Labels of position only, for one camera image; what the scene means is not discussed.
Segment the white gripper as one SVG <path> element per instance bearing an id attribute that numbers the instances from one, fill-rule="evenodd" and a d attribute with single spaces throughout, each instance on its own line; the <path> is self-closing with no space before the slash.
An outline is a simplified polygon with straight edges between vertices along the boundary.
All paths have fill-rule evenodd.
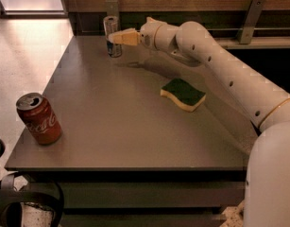
<path id="1" fill-rule="evenodd" d="M 146 23 L 141 26 L 140 33 L 135 28 L 128 28 L 110 34 L 108 39 L 113 44 L 135 46 L 141 43 L 151 50 L 172 52 L 177 48 L 178 29 L 177 26 L 147 17 Z"/>

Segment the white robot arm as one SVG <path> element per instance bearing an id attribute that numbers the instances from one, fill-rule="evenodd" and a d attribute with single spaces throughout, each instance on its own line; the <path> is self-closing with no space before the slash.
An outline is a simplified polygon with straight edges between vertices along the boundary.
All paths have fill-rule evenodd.
<path id="1" fill-rule="evenodd" d="M 261 132 L 247 165 L 244 227 L 290 227 L 290 94 L 234 57 L 197 22 L 170 26 L 147 18 L 113 32 L 114 44 L 195 59 L 210 68 Z"/>

